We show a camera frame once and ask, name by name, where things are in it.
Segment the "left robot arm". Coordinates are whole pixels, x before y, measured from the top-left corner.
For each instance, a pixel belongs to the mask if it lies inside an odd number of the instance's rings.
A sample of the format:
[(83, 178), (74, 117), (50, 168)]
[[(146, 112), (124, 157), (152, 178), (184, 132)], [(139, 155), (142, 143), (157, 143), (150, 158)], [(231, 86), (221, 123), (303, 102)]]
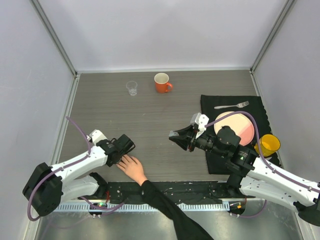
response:
[(107, 182), (93, 169), (117, 164), (136, 146), (125, 134), (108, 139), (95, 129), (86, 137), (89, 150), (59, 164), (39, 164), (31, 174), (22, 194), (28, 200), (30, 220), (34, 209), (39, 217), (52, 213), (61, 203), (84, 196), (100, 200), (107, 192)]

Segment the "black sleeved forearm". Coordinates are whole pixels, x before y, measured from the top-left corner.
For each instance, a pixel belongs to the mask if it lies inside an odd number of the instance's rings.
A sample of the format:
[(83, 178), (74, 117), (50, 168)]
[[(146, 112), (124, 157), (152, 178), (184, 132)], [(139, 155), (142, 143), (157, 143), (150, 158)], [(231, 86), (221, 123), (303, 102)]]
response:
[(212, 237), (197, 222), (189, 218), (172, 200), (149, 180), (140, 186), (143, 201), (173, 221), (179, 240), (211, 240)]

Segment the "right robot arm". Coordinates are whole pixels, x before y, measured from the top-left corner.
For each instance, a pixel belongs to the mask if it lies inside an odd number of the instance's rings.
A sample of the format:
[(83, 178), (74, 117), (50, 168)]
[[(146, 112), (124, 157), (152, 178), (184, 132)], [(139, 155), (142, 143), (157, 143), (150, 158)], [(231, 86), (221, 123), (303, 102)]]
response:
[(168, 138), (185, 151), (198, 148), (218, 155), (231, 172), (225, 186), (230, 197), (242, 194), (265, 199), (296, 212), (311, 225), (320, 225), (319, 183), (292, 174), (240, 145), (240, 137), (230, 127), (224, 126), (212, 136), (198, 135), (190, 125), (171, 131)]

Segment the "person's bare hand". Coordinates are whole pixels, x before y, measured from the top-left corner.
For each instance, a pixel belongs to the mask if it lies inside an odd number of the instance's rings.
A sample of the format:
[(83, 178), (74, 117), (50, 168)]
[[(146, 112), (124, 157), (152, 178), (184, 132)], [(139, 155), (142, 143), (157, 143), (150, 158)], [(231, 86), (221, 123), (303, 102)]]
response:
[(124, 155), (116, 166), (140, 187), (148, 180), (145, 176), (143, 165), (134, 156)]

